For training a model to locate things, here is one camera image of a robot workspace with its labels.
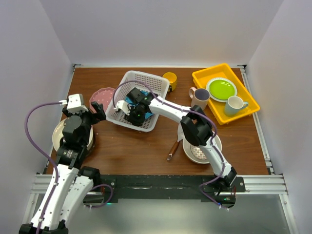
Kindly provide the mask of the blue polka dot plate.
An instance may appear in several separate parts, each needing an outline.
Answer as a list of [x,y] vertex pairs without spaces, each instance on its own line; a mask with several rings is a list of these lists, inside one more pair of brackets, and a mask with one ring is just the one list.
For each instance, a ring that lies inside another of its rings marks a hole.
[[[142,90],[141,91],[144,95],[149,95],[149,93],[150,92],[148,92],[148,91],[144,91],[144,90]],[[128,109],[130,110],[133,106],[134,106],[134,103],[128,98],[128,97],[126,97],[125,98],[125,101],[128,103]],[[152,113],[149,113],[149,112],[147,112],[146,114],[145,114],[145,119],[148,119],[149,117],[151,117],[153,114]]]

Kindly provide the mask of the pink polka dot plate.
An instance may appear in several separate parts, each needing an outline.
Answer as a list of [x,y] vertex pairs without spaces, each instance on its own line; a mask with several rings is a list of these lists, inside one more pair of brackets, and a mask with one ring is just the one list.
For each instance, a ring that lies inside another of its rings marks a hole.
[[115,91],[114,88],[107,87],[107,88],[101,88],[97,90],[96,92],[94,92],[91,98],[89,99],[90,109],[93,112],[95,112],[95,109],[91,105],[91,103],[95,101],[98,104],[102,104],[104,111],[106,111],[112,100],[114,91]]

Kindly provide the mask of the cream bear print plate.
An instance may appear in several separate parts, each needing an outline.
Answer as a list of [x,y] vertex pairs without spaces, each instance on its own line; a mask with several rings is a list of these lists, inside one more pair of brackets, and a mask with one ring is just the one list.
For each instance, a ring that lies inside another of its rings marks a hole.
[[60,143],[62,142],[63,139],[63,129],[64,129],[64,123],[65,119],[63,119],[54,129],[53,134],[52,134],[52,143],[54,150],[57,151],[60,147]]

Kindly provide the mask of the white perforated plastic basket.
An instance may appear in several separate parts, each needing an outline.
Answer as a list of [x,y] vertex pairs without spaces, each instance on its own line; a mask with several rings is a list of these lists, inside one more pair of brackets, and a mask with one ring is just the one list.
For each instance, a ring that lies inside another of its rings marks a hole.
[[121,87],[115,90],[114,97],[112,98],[107,110],[105,111],[106,120],[126,128],[134,129],[141,132],[150,132],[154,129],[159,115],[152,115],[144,121],[141,126],[134,126],[124,119],[125,114],[122,111],[116,112],[114,104],[120,100],[125,100],[126,95],[133,89],[137,88],[140,91],[152,90],[153,93],[165,98],[169,88],[169,81],[156,75],[139,72],[128,71],[125,73],[120,82]]

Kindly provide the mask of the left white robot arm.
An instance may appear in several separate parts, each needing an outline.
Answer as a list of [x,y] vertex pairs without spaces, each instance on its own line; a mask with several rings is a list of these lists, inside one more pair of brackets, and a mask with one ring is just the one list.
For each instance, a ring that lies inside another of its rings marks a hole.
[[51,181],[39,209],[29,223],[20,227],[21,234],[67,234],[68,225],[89,191],[101,186],[99,170],[83,167],[88,155],[92,125],[106,119],[102,104],[91,103],[94,112],[83,104],[64,103],[62,137],[58,141],[56,160]]

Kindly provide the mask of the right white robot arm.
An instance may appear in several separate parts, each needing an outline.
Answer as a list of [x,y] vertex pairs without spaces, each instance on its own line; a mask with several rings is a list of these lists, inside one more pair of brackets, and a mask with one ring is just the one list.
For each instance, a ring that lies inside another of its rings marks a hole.
[[127,121],[135,126],[141,126],[145,120],[145,114],[151,113],[179,123],[184,139],[198,147],[208,159],[217,177],[218,188],[227,192],[234,186],[237,172],[217,147],[216,130],[212,130],[216,127],[199,106],[180,106],[153,92],[146,95],[137,88],[133,88],[126,97],[131,104],[126,111]]

